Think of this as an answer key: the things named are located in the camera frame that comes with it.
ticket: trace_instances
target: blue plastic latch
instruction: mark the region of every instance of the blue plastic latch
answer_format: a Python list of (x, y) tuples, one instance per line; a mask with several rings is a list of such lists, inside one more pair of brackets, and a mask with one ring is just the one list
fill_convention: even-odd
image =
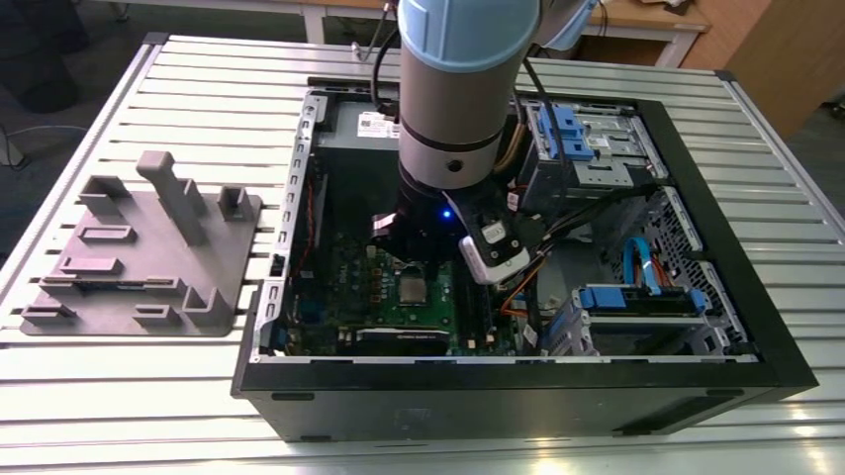
[(599, 309), (625, 309), (625, 297), (618, 287), (592, 287), (592, 299)]
[(578, 297), (580, 298), (580, 308), (591, 309), (595, 307), (595, 301), (592, 300), (592, 291), (590, 289), (582, 289), (578, 292)]
[(691, 299), (691, 303), (695, 306), (695, 312), (703, 312), (707, 308), (707, 299), (703, 296), (703, 292), (701, 292), (698, 289), (691, 289), (689, 291), (689, 298)]
[[(583, 139), (583, 126), (570, 107), (552, 106), (559, 136), (563, 142), (563, 156), (574, 161), (590, 161), (595, 152)], [(551, 134), (551, 120), (546, 109), (540, 110), (540, 127), (548, 140), (548, 156), (556, 158), (556, 143)]]
[(584, 309), (625, 309), (625, 297), (618, 287), (588, 287), (580, 290), (580, 306)]

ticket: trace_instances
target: wooden cabinet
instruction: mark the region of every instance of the wooden cabinet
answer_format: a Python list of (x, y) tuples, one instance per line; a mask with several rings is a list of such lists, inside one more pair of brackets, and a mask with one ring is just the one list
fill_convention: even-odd
[(845, 82), (843, 0), (697, 0), (710, 21), (682, 67), (730, 70), (781, 136)]

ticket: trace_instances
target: black computer chassis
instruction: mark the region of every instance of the black computer chassis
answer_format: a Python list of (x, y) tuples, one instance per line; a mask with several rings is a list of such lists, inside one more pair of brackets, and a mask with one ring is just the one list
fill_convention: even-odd
[[(344, 84), (362, 92), (360, 83)], [(759, 362), (260, 364), (249, 362), (249, 312), (232, 396), (249, 400), (283, 440), (662, 434), (817, 385), (662, 103), (552, 99), (635, 107)]]

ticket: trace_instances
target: red cable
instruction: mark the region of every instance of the red cable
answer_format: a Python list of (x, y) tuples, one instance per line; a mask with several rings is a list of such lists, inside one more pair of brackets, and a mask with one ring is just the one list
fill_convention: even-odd
[(304, 247), (304, 252), (301, 253), (301, 260), (299, 265), (296, 266), (296, 272), (291, 274), (291, 277), (296, 277), (300, 275), (301, 266), (304, 265), (304, 261), (307, 260), (307, 255), (311, 252), (311, 248), (313, 247), (313, 184), (311, 180), (307, 181), (307, 246)]

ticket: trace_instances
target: white label sticker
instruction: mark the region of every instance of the white label sticker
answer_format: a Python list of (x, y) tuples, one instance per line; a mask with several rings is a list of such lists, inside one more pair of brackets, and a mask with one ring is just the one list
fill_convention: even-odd
[(507, 194), (507, 209), (514, 212), (519, 210), (519, 195), (516, 193)]
[(534, 331), (530, 325), (526, 325), (526, 329), (523, 330), (523, 337), (526, 341), (531, 344), (531, 346), (538, 345), (538, 333)]
[(358, 137), (374, 139), (398, 139), (399, 124), (384, 119), (384, 115), (376, 112), (362, 112), (358, 116)]
[(605, 146), (605, 147), (610, 146), (607, 139), (605, 139), (603, 137), (587, 137), (586, 141), (590, 144), (590, 146)]
[(480, 230), (480, 234), (484, 235), (487, 242), (495, 244), (504, 238), (504, 225), (502, 225), (502, 222), (495, 222), (487, 228)]

